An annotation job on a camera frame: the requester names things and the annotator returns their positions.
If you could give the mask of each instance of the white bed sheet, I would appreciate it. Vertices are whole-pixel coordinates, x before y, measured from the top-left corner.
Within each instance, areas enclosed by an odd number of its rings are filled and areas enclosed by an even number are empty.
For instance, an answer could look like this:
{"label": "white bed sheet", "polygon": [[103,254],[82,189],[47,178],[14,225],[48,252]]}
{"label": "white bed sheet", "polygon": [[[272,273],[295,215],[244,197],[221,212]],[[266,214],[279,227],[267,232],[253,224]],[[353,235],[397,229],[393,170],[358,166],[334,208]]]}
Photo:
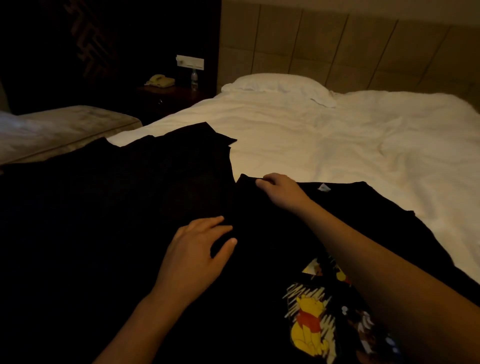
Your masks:
{"label": "white bed sheet", "polygon": [[238,139],[230,159],[241,173],[284,173],[299,182],[365,181],[416,215],[455,265],[480,283],[480,115],[449,95],[359,91],[336,108],[276,92],[221,93],[192,108],[108,140],[208,122]]}

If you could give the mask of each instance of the person's right arm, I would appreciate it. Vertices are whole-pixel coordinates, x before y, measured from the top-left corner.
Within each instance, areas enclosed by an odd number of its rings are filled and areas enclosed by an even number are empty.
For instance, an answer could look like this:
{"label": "person's right arm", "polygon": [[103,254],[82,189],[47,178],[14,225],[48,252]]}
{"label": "person's right arm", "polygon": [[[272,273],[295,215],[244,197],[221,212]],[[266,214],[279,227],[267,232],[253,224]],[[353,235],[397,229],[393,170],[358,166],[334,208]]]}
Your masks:
{"label": "person's right arm", "polygon": [[409,357],[480,363],[479,307],[334,217],[289,177],[272,173],[256,184],[312,229]]}

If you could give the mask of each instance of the clothing tag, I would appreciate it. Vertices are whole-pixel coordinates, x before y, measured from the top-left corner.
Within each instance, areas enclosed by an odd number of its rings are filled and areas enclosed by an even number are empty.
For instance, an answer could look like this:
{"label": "clothing tag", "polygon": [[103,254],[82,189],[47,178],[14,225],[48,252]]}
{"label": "clothing tag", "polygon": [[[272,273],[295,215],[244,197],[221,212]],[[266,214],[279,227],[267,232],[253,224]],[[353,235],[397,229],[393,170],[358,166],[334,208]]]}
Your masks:
{"label": "clothing tag", "polygon": [[328,187],[325,183],[322,183],[322,184],[320,185],[320,187],[318,187],[318,189],[319,189],[320,191],[322,191],[322,192],[328,192],[328,191],[331,190],[331,188]]}

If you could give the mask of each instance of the person's left hand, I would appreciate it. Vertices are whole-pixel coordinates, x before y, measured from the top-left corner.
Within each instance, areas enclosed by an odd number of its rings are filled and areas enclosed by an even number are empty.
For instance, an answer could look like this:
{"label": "person's left hand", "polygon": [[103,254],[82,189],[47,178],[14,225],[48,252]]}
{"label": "person's left hand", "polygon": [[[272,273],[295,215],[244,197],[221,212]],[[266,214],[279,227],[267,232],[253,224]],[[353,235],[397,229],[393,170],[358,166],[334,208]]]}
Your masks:
{"label": "person's left hand", "polygon": [[237,239],[223,244],[215,258],[210,248],[232,226],[218,224],[223,217],[201,218],[178,229],[168,246],[151,295],[168,299],[183,309],[195,301],[222,272]]}

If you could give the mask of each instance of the hand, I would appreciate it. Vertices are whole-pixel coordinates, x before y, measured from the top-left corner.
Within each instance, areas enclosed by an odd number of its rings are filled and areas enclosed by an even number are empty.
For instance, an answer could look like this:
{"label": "hand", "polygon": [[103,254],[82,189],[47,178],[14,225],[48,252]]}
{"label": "hand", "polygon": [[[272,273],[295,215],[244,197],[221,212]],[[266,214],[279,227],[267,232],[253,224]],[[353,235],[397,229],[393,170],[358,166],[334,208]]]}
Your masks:
{"label": "hand", "polygon": [[229,239],[212,259],[210,248],[232,226],[223,217],[200,218],[178,229],[168,246],[151,295],[185,309],[217,277],[233,253],[237,239]]}
{"label": "hand", "polygon": [[257,179],[255,184],[266,192],[275,205],[294,214],[312,202],[298,183],[285,174],[270,173],[262,180]]}

